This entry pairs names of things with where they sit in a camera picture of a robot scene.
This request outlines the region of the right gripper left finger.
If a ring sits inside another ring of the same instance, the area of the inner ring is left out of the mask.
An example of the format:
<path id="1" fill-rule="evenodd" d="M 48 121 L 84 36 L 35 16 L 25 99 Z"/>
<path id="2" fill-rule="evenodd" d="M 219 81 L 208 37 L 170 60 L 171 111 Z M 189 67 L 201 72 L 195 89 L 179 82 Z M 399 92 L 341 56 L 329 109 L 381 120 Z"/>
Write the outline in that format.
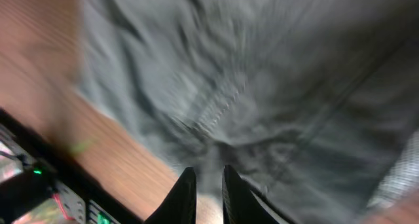
<path id="1" fill-rule="evenodd" d="M 196 174 L 187 167 L 144 224 L 195 224 L 196 200 Z"/>

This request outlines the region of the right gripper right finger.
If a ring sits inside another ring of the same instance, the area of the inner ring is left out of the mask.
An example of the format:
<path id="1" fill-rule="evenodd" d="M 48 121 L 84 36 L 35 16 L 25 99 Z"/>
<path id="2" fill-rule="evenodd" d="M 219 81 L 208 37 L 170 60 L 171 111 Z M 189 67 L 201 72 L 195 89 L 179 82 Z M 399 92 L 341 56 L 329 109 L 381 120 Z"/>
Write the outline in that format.
<path id="1" fill-rule="evenodd" d="M 223 169 L 222 196 L 224 224 L 279 224 L 231 165 Z"/>

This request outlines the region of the grey shorts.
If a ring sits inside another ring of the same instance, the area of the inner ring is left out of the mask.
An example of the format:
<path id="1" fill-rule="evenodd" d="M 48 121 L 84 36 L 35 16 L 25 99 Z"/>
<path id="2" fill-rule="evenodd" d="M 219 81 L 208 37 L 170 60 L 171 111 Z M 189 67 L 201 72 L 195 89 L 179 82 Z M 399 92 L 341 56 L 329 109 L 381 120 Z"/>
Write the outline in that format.
<path id="1" fill-rule="evenodd" d="M 418 129 L 418 0 L 82 0 L 79 90 L 198 189 L 355 223 Z"/>

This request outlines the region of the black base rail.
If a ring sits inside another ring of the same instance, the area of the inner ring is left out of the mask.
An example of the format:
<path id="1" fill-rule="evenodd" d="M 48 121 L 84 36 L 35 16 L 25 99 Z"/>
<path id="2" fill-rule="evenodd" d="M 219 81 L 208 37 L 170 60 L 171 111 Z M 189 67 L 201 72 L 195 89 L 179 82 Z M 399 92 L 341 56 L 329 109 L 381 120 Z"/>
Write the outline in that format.
<path id="1" fill-rule="evenodd" d="M 1 156 L 21 172 L 1 182 L 1 222 L 12 223 L 48 199 L 77 223 L 143 223 L 81 166 L 63 157 L 34 130 L 1 110 Z"/>

